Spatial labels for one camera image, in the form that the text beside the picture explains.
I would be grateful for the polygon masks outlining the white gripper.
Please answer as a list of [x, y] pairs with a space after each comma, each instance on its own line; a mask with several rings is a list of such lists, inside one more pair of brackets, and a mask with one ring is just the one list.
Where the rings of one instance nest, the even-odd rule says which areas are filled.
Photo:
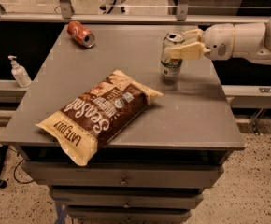
[[235, 42], [233, 24], [213, 25], [204, 32], [196, 28], [183, 34], [185, 41], [191, 44], [171, 47], [169, 55], [172, 59], [198, 60], [205, 55], [212, 61], [225, 61], [232, 56]]

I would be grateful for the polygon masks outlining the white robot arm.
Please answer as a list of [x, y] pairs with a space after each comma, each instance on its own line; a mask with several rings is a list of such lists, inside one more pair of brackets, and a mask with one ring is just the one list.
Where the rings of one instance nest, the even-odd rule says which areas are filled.
[[250, 63], [271, 65], [271, 17], [267, 23], [216, 24], [205, 31], [193, 29], [182, 34], [185, 41], [167, 50], [172, 59], [242, 58]]

